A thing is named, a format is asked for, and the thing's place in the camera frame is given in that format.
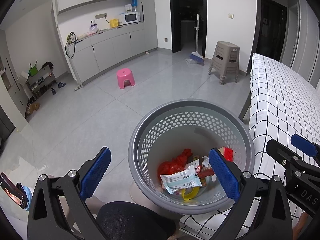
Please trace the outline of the person's right hand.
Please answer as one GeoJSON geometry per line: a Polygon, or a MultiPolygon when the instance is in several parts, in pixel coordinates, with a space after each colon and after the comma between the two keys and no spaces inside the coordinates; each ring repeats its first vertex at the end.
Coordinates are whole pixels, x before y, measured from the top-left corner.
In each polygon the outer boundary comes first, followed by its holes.
{"type": "Polygon", "coordinates": [[[298,223],[293,227],[292,229],[292,239],[297,240],[298,235],[300,234],[302,228],[304,227],[307,219],[308,219],[308,214],[306,212],[303,212],[298,220],[298,223]]]}

